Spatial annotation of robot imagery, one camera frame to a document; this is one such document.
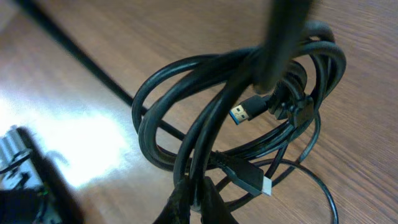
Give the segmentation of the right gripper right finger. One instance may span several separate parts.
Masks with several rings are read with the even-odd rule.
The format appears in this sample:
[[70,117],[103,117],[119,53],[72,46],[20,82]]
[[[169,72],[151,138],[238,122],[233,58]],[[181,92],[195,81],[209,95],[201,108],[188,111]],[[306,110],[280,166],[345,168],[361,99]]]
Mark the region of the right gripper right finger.
[[270,92],[282,78],[289,60],[297,51],[312,0],[271,2],[263,44],[254,56],[252,84],[258,94]]

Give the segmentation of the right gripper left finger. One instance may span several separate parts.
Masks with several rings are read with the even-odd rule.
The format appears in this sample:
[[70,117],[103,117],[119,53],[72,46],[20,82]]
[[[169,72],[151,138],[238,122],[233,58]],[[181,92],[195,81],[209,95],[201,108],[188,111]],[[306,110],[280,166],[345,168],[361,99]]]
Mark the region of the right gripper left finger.
[[179,180],[154,224],[189,224],[192,211],[200,213],[203,224],[238,224],[209,177],[199,183],[198,192],[188,177]]

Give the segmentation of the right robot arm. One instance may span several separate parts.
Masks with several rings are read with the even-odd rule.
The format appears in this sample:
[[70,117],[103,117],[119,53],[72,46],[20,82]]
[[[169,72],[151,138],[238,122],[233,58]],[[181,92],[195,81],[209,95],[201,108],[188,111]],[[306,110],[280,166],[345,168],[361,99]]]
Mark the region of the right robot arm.
[[[231,102],[238,88],[244,86],[243,76],[266,90],[282,79],[287,62],[293,56],[298,37],[312,7],[311,1],[274,1],[269,20],[266,44],[253,49],[239,49],[225,54],[196,55],[173,62],[154,73],[141,86],[135,97],[128,95],[110,76],[72,41],[34,1],[20,1],[25,10],[56,41],[81,62],[96,78],[132,108],[134,123],[141,136],[148,137],[158,128],[183,141],[170,164],[147,155],[158,167],[175,174],[175,189],[157,218],[157,223],[188,223],[191,192],[197,190],[197,204],[203,223],[234,223],[234,218],[219,194],[219,186],[209,178],[194,182],[186,171],[205,170],[205,151],[197,147],[197,138],[209,139],[215,129],[209,124],[215,106]],[[227,82],[220,93],[202,112],[187,134],[160,120],[167,105],[196,94],[210,86]],[[62,223],[81,223],[82,214],[67,190],[52,172],[50,164],[40,157],[21,129],[6,133],[16,152],[3,169],[11,173],[29,162],[31,168],[22,173],[13,187],[1,190],[2,223],[42,223],[51,208]]]

